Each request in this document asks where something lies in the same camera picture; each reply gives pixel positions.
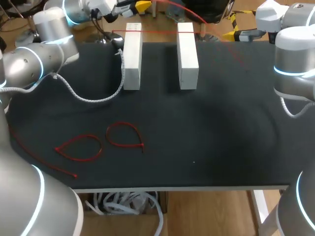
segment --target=wooden surface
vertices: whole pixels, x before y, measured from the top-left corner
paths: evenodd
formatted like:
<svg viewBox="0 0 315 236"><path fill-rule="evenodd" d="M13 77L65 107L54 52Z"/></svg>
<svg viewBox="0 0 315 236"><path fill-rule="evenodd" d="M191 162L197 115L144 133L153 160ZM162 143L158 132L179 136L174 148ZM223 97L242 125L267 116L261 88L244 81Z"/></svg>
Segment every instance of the wooden surface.
<svg viewBox="0 0 315 236"><path fill-rule="evenodd" d="M246 191L171 192L169 236L253 236Z"/></svg>
<svg viewBox="0 0 315 236"><path fill-rule="evenodd" d="M164 214L160 236L168 236L168 218ZM80 236L153 236L158 227L157 215L98 216L86 213Z"/></svg>
<svg viewBox="0 0 315 236"><path fill-rule="evenodd" d="M236 0L233 10L255 10L264 0ZM293 4L293 0L278 0L280 4ZM158 4L158 11L164 11L166 6ZM256 27L254 16L238 14L236 16L240 30ZM176 24L158 14L154 19L151 15L136 16L119 19L111 24L103 21L105 31L124 30L127 22L141 22L144 30L176 31ZM26 20L16 19L7 23L2 30L12 30L24 26ZM96 33L91 24L73 30L77 41L83 41L90 34ZM28 27L12 32L0 32L8 44L7 51L13 50L15 38ZM194 23L195 31L200 25ZM223 19L219 24L206 26L206 32L220 37L222 34L233 31L231 22ZM144 42L175 42L176 34L144 33ZM264 191L268 209L279 201L277 190ZM256 229L246 191L226 192L170 192L168 196L168 213L164 215L162 236L254 236ZM157 215L141 216L92 216L87 213L84 220L81 236L150 236L158 226Z"/></svg>

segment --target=white block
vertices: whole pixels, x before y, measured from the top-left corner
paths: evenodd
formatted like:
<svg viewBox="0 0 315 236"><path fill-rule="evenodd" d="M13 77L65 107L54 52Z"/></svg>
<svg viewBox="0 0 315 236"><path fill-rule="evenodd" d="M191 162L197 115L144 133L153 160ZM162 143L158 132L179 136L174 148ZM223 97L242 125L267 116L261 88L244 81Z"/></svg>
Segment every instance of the white block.
<svg viewBox="0 0 315 236"><path fill-rule="evenodd" d="M199 74L196 43L192 23L177 24L177 56L181 89L196 89Z"/></svg>
<svg viewBox="0 0 315 236"><path fill-rule="evenodd" d="M141 23L127 23L126 30L141 30ZM142 59L142 32L126 32L124 44L125 90L139 90Z"/></svg>

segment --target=white cable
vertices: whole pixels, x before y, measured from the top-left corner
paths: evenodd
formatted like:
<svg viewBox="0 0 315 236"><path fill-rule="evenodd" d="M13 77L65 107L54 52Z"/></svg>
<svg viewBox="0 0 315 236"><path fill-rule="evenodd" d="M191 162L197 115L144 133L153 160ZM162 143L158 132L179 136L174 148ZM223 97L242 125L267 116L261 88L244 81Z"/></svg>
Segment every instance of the white cable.
<svg viewBox="0 0 315 236"><path fill-rule="evenodd" d="M119 52L120 57L121 57L121 59L122 59L122 80L121 80L120 85L119 85L118 89L116 90L116 92L115 92L113 95L111 95L111 96L109 96L109 97L107 97L107 98L98 99L98 100L90 100L90 99L82 98L82 97L80 97L79 95L77 95L77 94L75 93L75 91L72 89L72 87L71 87L70 84L67 82L67 80L65 80L64 77L62 77L62 76L59 75L59 74L56 74L54 78L60 79L60 80L66 85L66 87L67 87L68 90L71 92L71 94L72 94L75 98L77 98L78 100L80 100L80 101L89 102L89 103L99 103L99 102L106 102L106 101L109 101L110 99L116 97L116 95L117 95L117 94L120 92L120 90L122 89L122 87L123 87L123 85L124 85L124 81L125 81L125 59L124 59L124 54L123 54L123 52L122 52L121 49L118 49L118 52Z"/></svg>
<svg viewBox="0 0 315 236"><path fill-rule="evenodd" d="M159 223L158 223L158 227L157 227L157 231L156 233L154 234L154 236L159 236L162 232L162 228L163 228L163 223L164 223L164 218L163 218L163 213L162 213L162 209L158 203L158 201L156 200L155 197L153 197L152 195L146 193L146 192L143 192L143 193L140 193L141 195L151 199L156 207L157 207L157 213L158 213L158 217L159 217Z"/></svg>
<svg viewBox="0 0 315 236"><path fill-rule="evenodd" d="M154 206L157 207L158 217L159 217L159 224L157 227L157 230L154 234L154 236L159 236L162 228L163 228L163 213L161 210L161 207L158 203L158 193L156 192L156 197L146 193L146 192L118 192L118 193L108 193L104 200L103 200L103 207L106 210L106 212L102 212L99 209L99 204L101 203L102 193L99 194L97 197L97 193L94 193L93 196L93 204L90 204L88 201L85 201L86 205L91 208L93 211L95 211L98 215L115 215L115 214L135 214L139 215L141 214L141 209L145 208L145 205L148 204L148 199L152 200L154 203ZM135 198L139 198L143 200L142 204L140 206L135 207L135 209L132 209L130 207L130 204L132 200Z"/></svg>
<svg viewBox="0 0 315 236"><path fill-rule="evenodd" d="M284 109L285 113L286 113L289 117L291 117L291 118L299 118L300 116L302 116L303 114L305 114L305 112L306 112L310 107L312 107L312 106L315 105L315 102L310 102L310 103L306 104L305 107L304 107L299 113L297 113L297 114L294 115L294 114L292 114L292 113L289 111L289 109L286 107L284 98L281 97L280 100L281 100L281 104L282 104L282 106L283 106L283 109Z"/></svg>
<svg viewBox="0 0 315 236"><path fill-rule="evenodd" d="M30 87L28 89L16 88L16 87L4 87L4 88L0 88L0 93L3 93L3 92L21 92L21 93L33 92L34 89L37 88L37 86L42 82L43 79L44 78L41 78L32 87Z"/></svg>

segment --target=red cable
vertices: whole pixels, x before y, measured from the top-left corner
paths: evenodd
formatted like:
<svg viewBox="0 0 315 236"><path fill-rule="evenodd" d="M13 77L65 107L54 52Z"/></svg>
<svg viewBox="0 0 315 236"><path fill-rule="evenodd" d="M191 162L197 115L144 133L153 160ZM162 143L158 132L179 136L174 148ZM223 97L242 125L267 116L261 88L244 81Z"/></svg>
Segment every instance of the red cable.
<svg viewBox="0 0 315 236"><path fill-rule="evenodd" d="M67 145L69 145L69 144L71 144L71 143L73 143L73 142L75 142L75 141L77 141L79 139L82 139L82 138L91 138L91 139L95 139L96 141L98 141L99 146L100 146L100 150L98 151L98 153L95 156L92 156L92 157L86 158L86 159L77 159L77 158L70 157L70 156L68 156L67 154L65 154L65 153L63 153L61 151L65 146L67 146ZM59 147L55 147L55 151L57 153L59 153L61 156L65 157L67 159L70 159L72 161L92 161L92 160L94 160L94 159L96 159L96 158L98 158L100 156L100 154L103 151L103 145L102 145L102 142L100 141L100 139L97 136L91 135L91 134L84 134L84 135L79 135L77 137L74 137L73 139L70 139L69 141L63 143Z"/></svg>
<svg viewBox="0 0 315 236"><path fill-rule="evenodd" d="M161 34L176 34L178 31L153 31L153 30L125 30L114 29L112 32L143 32L143 33L161 33ZM201 32L179 32L179 33L201 33Z"/></svg>
<svg viewBox="0 0 315 236"><path fill-rule="evenodd" d="M177 6L177 7L180 7L188 12L190 12L192 15L194 15L195 17L197 17L199 20L201 20L203 23L205 23L206 25L208 24L201 16L199 16L198 14L194 13L192 10L189 10L188 8L178 4L178 3L175 3L175 2L172 2L172 1L168 1L168 0L152 0L152 1L159 1L159 2L165 2L165 3L168 3L168 4L172 4L174 6Z"/></svg>
<svg viewBox="0 0 315 236"><path fill-rule="evenodd" d="M77 174L74 174L74 173L71 173L71 172L68 172L66 170L63 170L63 169L60 169L56 166L53 166L47 162L45 162L44 160L42 160L41 158L39 158L38 156L36 156L34 153L32 153L30 150L28 150L23 144L22 142L18 139L18 137L16 136L16 134L13 132L13 130L9 127L9 131L11 133L11 135L15 138L15 141L16 143L28 154L30 155L32 158L34 158L35 160L39 161L40 163L44 164L45 166L53 169L53 170L56 170L56 171L60 171L66 175L70 175L70 176L73 176L74 178L77 178Z"/></svg>
<svg viewBox="0 0 315 236"><path fill-rule="evenodd" d="M109 139L109 130L110 130L112 127L118 126L118 125L128 125L128 126L130 126L131 128L133 128L133 129L136 131L136 133L137 133L137 135L138 135L138 137L139 137L140 143L139 143L139 144L118 144L118 143L115 143L115 142L111 141L111 140ZM116 122L116 123L114 123L114 124L111 124L111 125L107 128L107 130L106 130L106 139L107 139L107 141L108 141L110 144L115 145L115 146L118 146L118 147L122 147L122 148L137 148L137 147L141 147L141 148L142 148L142 153L144 152L144 143L142 142L141 135L140 135L138 129L137 129L133 124L130 124L130 123L128 123L128 122L119 121L119 122Z"/></svg>

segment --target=black table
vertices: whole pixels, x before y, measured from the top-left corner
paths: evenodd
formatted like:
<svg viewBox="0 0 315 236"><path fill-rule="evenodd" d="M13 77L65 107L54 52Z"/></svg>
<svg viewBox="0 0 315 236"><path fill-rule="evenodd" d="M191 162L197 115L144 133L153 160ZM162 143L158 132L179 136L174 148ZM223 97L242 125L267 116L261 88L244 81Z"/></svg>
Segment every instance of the black table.
<svg viewBox="0 0 315 236"><path fill-rule="evenodd" d="M114 92L120 83L121 63L112 47L82 44L79 51L80 59L61 72L74 90L90 99ZM273 89L274 46L267 42L198 43L197 51L197 90L179 90L175 44L144 43L141 89L122 91L109 104L82 103L52 78L31 94L14 96L7 119L23 144L50 164L76 173L77 179L37 162L14 139L13 148L77 191L251 189L295 180L315 153L315 110L299 119L283 111ZM289 102L288 106L298 111L303 104ZM107 142L106 128L117 121L139 129L144 153ZM80 134L100 137L104 151L99 159L74 162L54 151ZM112 139L139 142L128 127L112 130ZM97 151L97 143L81 140L67 153L86 158Z"/></svg>

